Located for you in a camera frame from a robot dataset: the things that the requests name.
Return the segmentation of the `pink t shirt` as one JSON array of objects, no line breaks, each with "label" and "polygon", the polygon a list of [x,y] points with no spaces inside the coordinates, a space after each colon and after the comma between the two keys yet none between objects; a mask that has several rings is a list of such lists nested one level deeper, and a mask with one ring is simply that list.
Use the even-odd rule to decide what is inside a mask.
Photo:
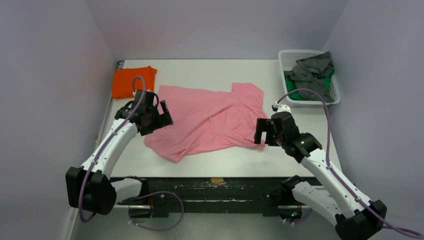
[{"label": "pink t shirt", "polygon": [[146,135],[144,144],[170,162],[231,147],[265,147],[254,142],[257,119],[267,117],[264,92],[252,83],[235,82],[230,91],[161,85],[157,94],[173,124]]}]

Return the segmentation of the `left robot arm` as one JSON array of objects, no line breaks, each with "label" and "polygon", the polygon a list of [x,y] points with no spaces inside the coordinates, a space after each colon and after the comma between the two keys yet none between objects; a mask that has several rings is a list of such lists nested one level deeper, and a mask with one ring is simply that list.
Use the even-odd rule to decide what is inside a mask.
[{"label": "left robot arm", "polygon": [[116,112],[110,130],[90,157],[81,166],[67,170],[65,181],[69,205],[93,214],[107,215],[116,204],[128,199],[138,205],[146,203],[149,191],[140,180],[125,178],[112,182],[111,175],[136,135],[145,136],[172,124],[165,100],[159,100],[154,92],[137,90],[134,100]]}]

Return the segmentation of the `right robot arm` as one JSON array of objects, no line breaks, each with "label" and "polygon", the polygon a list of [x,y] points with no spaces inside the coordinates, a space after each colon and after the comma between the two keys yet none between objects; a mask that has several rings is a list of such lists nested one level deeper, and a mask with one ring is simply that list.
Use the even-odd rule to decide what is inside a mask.
[{"label": "right robot arm", "polygon": [[324,188],[317,190],[295,175],[282,184],[280,196],[284,202],[306,204],[328,220],[342,240],[367,240],[383,229],[386,205],[371,200],[327,160],[321,143],[312,134],[301,133],[290,112],[258,118],[254,143],[261,142],[262,133],[266,133],[266,145],[284,149]]}]

